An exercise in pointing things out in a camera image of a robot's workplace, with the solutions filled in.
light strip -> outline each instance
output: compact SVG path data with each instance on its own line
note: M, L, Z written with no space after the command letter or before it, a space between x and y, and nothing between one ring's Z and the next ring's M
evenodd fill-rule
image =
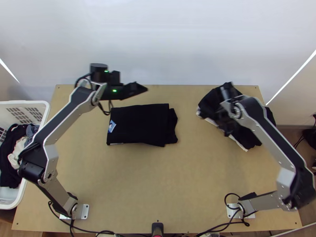
M268 103L265 105L268 105L292 80L296 75L309 63L309 61L312 60L312 58L316 55L316 50L310 55L310 57L304 62L304 64L297 70L297 72L294 73L294 75L278 90L278 92L269 100Z
M7 65L5 65L5 63L0 59L0 65L2 65L4 67L4 69L6 69L8 71L8 73L10 73L10 75L18 82L18 79L13 75L13 73L10 71L10 69L7 67Z

floor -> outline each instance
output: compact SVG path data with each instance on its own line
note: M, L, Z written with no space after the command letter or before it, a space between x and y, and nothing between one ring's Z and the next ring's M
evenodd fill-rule
M288 128L279 128L283 135L288 139L291 144L295 144L296 141L301 136L301 129L288 129ZM301 156L306 160L307 167L311 168L312 163L316 159L316 150L311 148L307 142L302 141L297 151ZM305 206L299 210L299 214L302 220L303 226L316 222L316 200L310 203L308 206ZM229 232L221 233L222 236L235 236L235 237L270 237L276 235L286 230L281 231L259 231L259 232ZM70 237L69 233L42 233L42 232L33 232L33 231L17 231L11 230L11 224L0 222L0 236L6 237ZM76 237L93 237L94 234L75 234ZM181 235L170 235L170 237L180 237ZM284 237L313 237L316 236L316 225L298 230L286 235Z

garment label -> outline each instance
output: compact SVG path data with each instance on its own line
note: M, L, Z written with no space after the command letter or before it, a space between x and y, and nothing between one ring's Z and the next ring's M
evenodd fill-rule
M111 120L111 121L110 121L110 124L109 124L108 133L113 132L115 126L116 126L116 123L114 123L113 120Z

black cable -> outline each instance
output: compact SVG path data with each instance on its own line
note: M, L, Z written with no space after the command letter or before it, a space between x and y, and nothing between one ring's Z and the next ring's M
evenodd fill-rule
M89 82L90 87L91 87L91 89L92 89L92 83L91 83L91 81L87 78L87 77L90 76L91 74L92 74L92 72L89 72L88 74L86 74L86 75L84 75L84 76L82 76L82 77L79 77L79 78L76 80L74 87L76 88L76 87L78 86L78 82L79 82L80 80L86 79L86 80Z
M80 80L82 80L82 79L86 79L86 80L89 82L89 84L90 84L90 88L92 89L91 80L89 80L89 79L87 78L87 77L90 76L91 74L92 74L92 73L88 73L88 74L86 74L86 75L84 75L84 76L82 76L82 77L79 77L79 78L76 80L74 87L77 88L78 82L79 82ZM108 106L109 106L109 111L105 111L105 110L103 109L102 104L101 104L100 102L98 102L98 107L99 107L100 110L103 112L103 114L106 115L106 116L110 115L111 109L114 107L111 100L109 100Z
M53 204L53 202L52 201L49 201L48 202L48 207L49 207L49 209L51 210L51 212L53 213L53 215L57 218L57 219L59 219L59 217L56 215L56 213L53 211L53 209L52 209L52 204ZM86 229L81 229L81 228L79 228L79 227L76 227L76 226L74 226L73 224L69 224L68 222L66 222L66 221L64 221L64 220L62 220L62 219L59 219L61 222L63 222L64 224L66 224L66 225L68 225L69 227L71 226L72 228L74 228L74 229L77 229L77 230L80 230L80 231L82 231L82 232L86 232L86 233L92 233L92 234L100 234L100 233L102 233L102 234L108 234L108 235L114 235L115 233L113 232L113 231L110 231L110 230L102 230L102 231L100 231L100 232L98 232L98 231L91 231L91 230L86 230Z
M235 217L235 215L236 215L239 211L244 212L244 207L243 207L243 206L241 205L241 203L239 203L239 202L238 202L238 204L239 204L240 206L242 206L243 209L241 209L240 207L230 207L230 206L227 204L227 202L226 202L226 199L227 199L227 197L228 197L229 195L235 195L235 196L237 196L238 198L240 198L240 196L237 195L237 194L235 194L235 193L229 193L229 194L227 194L227 195L225 196L225 198L224 198L225 205L226 205L229 209L236 210L236 212L234 213L234 215L230 218L229 222L220 224L220 225L218 225L218 226L215 226L215 227L213 227L213 228L208 229L207 231L201 232L201 233L197 234L196 237L199 237L199 236L201 236L201 235L204 235L204 234L210 233L210 232L222 232L222 231L226 230L231 224L244 224L244 225L247 226L247 227L250 226L250 224L249 224L248 222L245 222L244 219L245 219L246 217L248 217L248 216L250 216L250 215L256 213L256 211L254 211L254 212L252 212L252 213L250 213L250 214L248 214L248 215L245 215L245 213L243 213L243 218L241 218L241 221L232 222L232 221L233 221L233 218Z
M75 222L74 219L72 219L72 220L70 221L69 230L70 230L71 237L75 237L75 236L73 235L73 233L72 233L72 227L73 227L74 222Z
M224 197L224 203L225 203L225 205L226 205L229 209L232 209L232 210L239 210L239 209L240 209L239 207L230 207L230 206L227 204L226 198L227 198L229 195L235 195L235 196L237 196L238 198L240 198L240 196L237 195L237 194L235 194L235 193L228 193L228 194L226 194L226 196Z
M305 140L305 138L302 138L300 141L297 142L297 144L294 146L294 148L296 149L297 146L301 143L301 141Z

folded black t-shirt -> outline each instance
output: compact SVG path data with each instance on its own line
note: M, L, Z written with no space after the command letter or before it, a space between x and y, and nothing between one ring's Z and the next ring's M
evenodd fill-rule
M146 143L164 147L178 141L178 118L169 104L134 105L112 108L107 144Z

